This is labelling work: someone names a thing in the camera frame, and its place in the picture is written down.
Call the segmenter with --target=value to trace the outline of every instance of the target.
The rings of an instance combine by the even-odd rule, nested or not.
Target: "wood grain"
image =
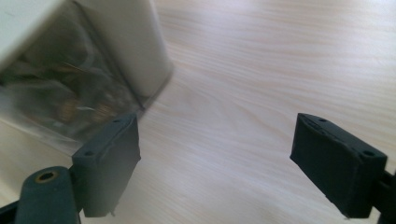
[[[394,173],[396,3],[155,4],[176,71],[139,121],[142,161],[117,216],[84,223],[376,223],[376,211],[346,220],[289,155],[304,112],[388,154]],[[39,155],[69,162],[16,131],[1,137],[2,203],[47,165]]]

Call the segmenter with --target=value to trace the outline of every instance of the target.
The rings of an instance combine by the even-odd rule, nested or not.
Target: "black plastic part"
[[[15,223],[79,223],[72,182],[66,168],[50,167],[24,181]]]
[[[17,215],[18,202],[10,203],[0,208],[0,223],[13,224]]]
[[[378,223],[396,224],[396,177],[385,172],[371,195],[374,207],[381,212]]]
[[[114,211],[140,161],[138,143],[136,116],[127,115],[107,124],[73,155],[76,201],[86,217]]]
[[[368,217],[387,156],[335,124],[299,114],[290,158],[346,217]]]

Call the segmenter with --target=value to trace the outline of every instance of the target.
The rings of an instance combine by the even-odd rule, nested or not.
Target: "wooden table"
[[[396,170],[396,2],[156,0],[175,73],[139,121],[116,217],[83,223],[346,220],[290,159],[297,113],[329,119]],[[1,127],[0,203],[67,155]]]

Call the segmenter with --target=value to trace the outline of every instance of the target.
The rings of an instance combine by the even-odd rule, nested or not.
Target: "plastic bag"
[[[0,72],[2,120],[60,148],[139,104],[74,4]]]

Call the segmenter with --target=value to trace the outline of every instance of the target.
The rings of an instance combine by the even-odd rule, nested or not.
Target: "translucent plastic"
[[[58,147],[76,147],[139,105],[74,4],[0,72],[2,120]]]

